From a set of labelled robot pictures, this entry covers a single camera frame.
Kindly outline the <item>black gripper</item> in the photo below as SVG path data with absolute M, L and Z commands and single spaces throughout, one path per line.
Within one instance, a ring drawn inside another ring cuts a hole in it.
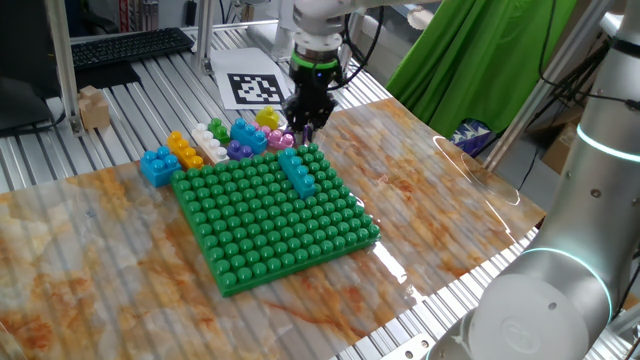
M 312 107 L 309 124 L 314 131 L 325 126 L 330 115 L 338 105 L 328 88 L 332 82 L 340 79 L 337 66 L 329 68 L 295 67 L 292 69 L 292 80 L 295 84 L 292 100 L 282 104 L 282 112 L 291 132 L 302 132 L 308 124 L 303 104 L 318 104 Z

